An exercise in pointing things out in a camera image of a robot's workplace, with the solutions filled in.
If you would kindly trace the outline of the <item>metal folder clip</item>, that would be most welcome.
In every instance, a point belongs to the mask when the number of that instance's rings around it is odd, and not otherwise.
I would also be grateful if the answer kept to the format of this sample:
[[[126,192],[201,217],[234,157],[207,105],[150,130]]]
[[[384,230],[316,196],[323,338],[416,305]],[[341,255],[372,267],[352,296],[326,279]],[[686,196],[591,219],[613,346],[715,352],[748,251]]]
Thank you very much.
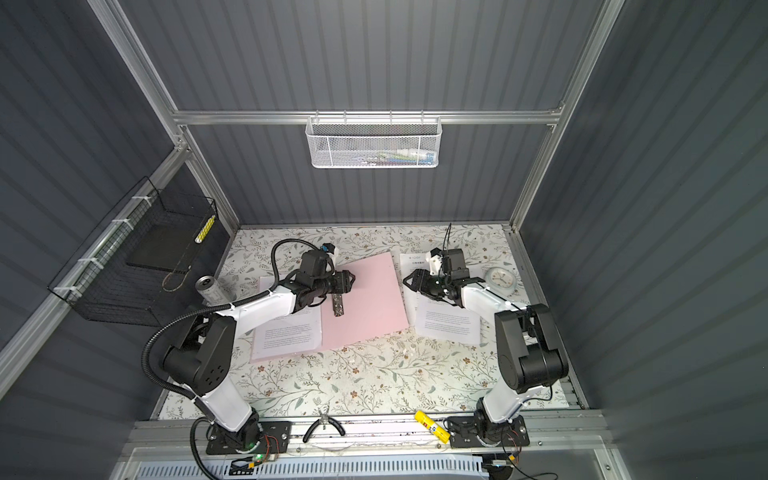
[[[333,294],[331,296],[332,299],[332,309],[333,314],[335,317],[341,317],[344,315],[344,303],[343,303],[343,295],[342,294]]]

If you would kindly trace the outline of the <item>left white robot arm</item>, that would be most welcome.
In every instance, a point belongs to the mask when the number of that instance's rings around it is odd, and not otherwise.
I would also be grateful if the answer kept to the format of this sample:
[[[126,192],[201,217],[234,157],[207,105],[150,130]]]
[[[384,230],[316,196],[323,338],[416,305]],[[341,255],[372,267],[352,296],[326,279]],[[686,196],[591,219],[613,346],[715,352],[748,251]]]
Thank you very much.
[[[296,242],[309,249],[302,254],[299,267],[281,277],[276,251],[289,242],[277,242],[270,253],[274,280],[266,290],[174,320],[171,324],[180,325],[182,333],[161,361],[171,379],[165,388],[191,399],[211,422],[216,438],[238,453],[278,445],[263,433],[258,413],[229,378],[236,340],[269,321],[317,307],[329,296],[346,294],[355,281],[350,271],[336,269],[333,244],[316,246],[300,239]]]

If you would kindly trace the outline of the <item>yellow marker in basket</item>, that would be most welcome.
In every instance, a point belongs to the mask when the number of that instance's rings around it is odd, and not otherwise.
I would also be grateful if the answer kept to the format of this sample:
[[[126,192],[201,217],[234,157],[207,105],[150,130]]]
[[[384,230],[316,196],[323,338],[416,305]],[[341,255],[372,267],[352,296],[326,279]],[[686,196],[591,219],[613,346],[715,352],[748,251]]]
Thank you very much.
[[[213,228],[213,226],[216,223],[217,216],[211,215],[206,222],[202,225],[200,230],[198,231],[197,235],[194,238],[194,242],[196,244],[202,244],[206,237],[208,236],[209,232]]]

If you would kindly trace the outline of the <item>silver metal can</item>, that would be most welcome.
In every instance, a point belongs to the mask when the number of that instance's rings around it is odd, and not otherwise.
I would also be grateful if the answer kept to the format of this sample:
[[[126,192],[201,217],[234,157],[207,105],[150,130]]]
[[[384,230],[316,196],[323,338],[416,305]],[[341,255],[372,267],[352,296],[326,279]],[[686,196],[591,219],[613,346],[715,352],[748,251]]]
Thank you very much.
[[[210,305],[229,304],[234,301],[233,295],[214,276],[203,276],[195,282],[196,291]]]

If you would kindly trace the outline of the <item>printed paper sheet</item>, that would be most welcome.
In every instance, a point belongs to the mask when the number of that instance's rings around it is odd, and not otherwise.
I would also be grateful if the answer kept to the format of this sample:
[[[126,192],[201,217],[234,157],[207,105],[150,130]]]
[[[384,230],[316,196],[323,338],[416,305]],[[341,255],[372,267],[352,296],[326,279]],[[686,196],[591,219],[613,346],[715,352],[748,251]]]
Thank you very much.
[[[418,335],[470,346],[481,343],[480,316],[470,310],[419,296],[415,331]]]
[[[273,319],[252,331],[250,362],[307,353],[322,345],[319,307]]]
[[[429,271],[426,253],[415,253],[399,255],[401,280],[411,275],[415,270],[424,269]],[[414,326],[417,317],[417,305],[419,295],[413,292],[404,284],[401,284],[402,297],[405,305],[405,311],[410,326]]]

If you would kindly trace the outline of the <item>white round timer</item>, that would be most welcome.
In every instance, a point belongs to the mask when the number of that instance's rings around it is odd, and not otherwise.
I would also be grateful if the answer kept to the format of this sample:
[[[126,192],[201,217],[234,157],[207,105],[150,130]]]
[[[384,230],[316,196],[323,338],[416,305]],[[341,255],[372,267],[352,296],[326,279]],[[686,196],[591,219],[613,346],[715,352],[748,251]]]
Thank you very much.
[[[484,280],[491,290],[504,297],[512,296],[517,289],[517,276],[503,267],[490,267]]]

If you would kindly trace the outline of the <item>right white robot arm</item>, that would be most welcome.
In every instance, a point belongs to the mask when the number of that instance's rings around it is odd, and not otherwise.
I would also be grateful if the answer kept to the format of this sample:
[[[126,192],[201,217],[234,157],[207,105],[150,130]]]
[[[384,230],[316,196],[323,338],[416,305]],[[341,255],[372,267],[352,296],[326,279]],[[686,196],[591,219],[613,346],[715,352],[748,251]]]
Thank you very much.
[[[435,248],[426,255],[428,267],[403,279],[409,290],[433,301],[468,310],[491,321],[501,379],[481,397],[471,417],[449,416],[431,428],[453,448],[530,445],[523,406],[544,400],[569,373],[561,337],[549,307],[519,306],[483,278],[473,276],[460,249]]]

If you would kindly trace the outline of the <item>yellow glue tube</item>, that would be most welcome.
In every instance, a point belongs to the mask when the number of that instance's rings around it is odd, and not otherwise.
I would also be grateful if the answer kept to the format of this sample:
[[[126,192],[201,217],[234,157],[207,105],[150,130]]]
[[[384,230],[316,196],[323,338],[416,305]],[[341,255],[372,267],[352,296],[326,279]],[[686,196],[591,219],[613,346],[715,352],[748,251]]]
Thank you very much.
[[[451,434],[425,412],[421,410],[416,411],[414,419],[443,444],[448,444],[450,442]]]

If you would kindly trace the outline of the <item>black handled pliers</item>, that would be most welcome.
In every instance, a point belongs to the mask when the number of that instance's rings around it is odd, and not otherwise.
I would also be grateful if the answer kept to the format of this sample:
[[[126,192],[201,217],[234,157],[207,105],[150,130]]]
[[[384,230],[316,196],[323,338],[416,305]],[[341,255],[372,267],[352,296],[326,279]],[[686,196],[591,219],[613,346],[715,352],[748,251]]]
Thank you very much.
[[[315,434],[315,432],[319,429],[325,429],[327,426],[333,427],[339,436],[345,437],[346,436],[346,429],[342,425],[340,421],[338,421],[336,418],[333,418],[327,413],[322,413],[305,431],[305,433],[302,436],[302,442],[308,443],[312,436]]]

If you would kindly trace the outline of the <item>pink file folder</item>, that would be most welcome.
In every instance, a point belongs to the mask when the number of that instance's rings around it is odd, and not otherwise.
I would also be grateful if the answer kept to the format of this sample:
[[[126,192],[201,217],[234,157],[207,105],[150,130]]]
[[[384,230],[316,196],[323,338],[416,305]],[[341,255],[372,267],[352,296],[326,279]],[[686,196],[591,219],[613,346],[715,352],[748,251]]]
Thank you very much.
[[[390,253],[357,260],[344,268],[356,277],[352,290],[343,295],[344,315],[335,317],[329,303],[319,306],[322,345],[307,353],[340,349],[409,327]]]

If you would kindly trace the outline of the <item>floral table mat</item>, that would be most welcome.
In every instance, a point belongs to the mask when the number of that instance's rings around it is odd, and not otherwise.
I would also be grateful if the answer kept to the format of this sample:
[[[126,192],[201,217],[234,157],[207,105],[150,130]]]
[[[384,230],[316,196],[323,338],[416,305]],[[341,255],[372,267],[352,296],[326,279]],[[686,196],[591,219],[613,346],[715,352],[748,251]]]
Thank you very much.
[[[501,225],[458,224],[244,229],[230,241],[218,277],[242,296],[261,290],[270,250],[283,238],[330,242],[341,264],[382,253],[398,264],[403,255],[448,245],[462,249],[478,275],[490,267],[519,274]],[[320,353],[254,361],[251,350],[250,336],[237,340],[229,377],[264,417],[470,411],[499,378],[487,320],[476,346],[429,339],[408,327]]]

